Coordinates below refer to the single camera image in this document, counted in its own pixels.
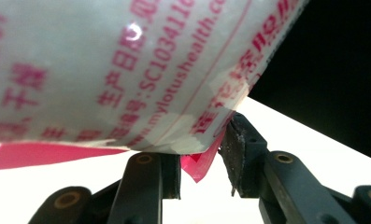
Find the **white table surface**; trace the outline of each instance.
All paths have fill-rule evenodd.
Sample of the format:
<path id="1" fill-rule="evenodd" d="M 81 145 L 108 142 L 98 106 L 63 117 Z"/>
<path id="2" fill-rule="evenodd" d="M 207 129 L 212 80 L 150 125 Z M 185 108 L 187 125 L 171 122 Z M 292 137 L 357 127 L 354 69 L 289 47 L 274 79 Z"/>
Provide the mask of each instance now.
<path id="1" fill-rule="evenodd" d="M 268 142 L 268 148 L 296 155 L 331 189 L 349 196 L 356 186 L 371 185 L 371 159 L 317 133 L 250 98 L 240 105 Z M 92 192 L 121 178 L 133 152 L 0 171 L 0 223 L 27 223 L 57 189 L 83 186 Z M 195 184 L 182 173 L 181 200 L 164 200 L 164 223 L 263 223 L 258 201 L 230 196 L 231 184 L 221 156 L 205 179 Z"/>

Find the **black background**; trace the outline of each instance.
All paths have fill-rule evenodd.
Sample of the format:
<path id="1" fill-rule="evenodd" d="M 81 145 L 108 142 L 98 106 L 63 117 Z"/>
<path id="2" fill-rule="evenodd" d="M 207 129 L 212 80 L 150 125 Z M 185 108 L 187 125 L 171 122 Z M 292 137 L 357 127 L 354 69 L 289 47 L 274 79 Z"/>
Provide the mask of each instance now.
<path id="1" fill-rule="evenodd" d="M 250 97 L 371 157 L 371 0 L 311 0 Z"/>

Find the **plastic bag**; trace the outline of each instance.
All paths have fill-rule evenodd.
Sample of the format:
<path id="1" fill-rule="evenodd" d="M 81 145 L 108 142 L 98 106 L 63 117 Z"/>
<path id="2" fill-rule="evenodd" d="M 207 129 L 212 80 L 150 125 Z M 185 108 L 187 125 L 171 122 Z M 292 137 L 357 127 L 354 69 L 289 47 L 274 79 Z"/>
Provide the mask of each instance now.
<path id="1" fill-rule="evenodd" d="M 0 0 L 0 143 L 192 154 L 306 0 Z"/>

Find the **translucent plastic packaging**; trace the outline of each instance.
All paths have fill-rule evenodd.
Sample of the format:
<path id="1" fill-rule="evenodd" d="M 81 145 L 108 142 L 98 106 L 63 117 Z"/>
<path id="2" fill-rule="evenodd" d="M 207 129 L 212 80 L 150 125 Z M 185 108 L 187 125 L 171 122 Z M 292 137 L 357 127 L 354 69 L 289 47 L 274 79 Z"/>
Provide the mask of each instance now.
<path id="1" fill-rule="evenodd" d="M 192 154 L 307 0 L 0 0 L 0 142 Z"/>

